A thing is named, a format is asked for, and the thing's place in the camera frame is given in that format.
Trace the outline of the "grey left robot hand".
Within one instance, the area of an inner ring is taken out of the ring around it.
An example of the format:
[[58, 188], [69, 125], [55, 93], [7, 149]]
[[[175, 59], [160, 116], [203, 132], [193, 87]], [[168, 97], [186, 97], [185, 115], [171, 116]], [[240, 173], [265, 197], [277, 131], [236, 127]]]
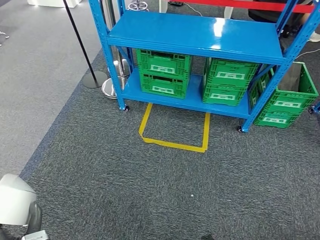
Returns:
[[23, 236], [13, 236], [8, 234], [0, 226], [1, 240], [21, 240], [23, 237], [29, 239], [35, 238], [38, 233], [42, 231], [42, 224], [42, 209], [35, 202], [32, 202], [29, 206], [29, 220], [26, 232]]

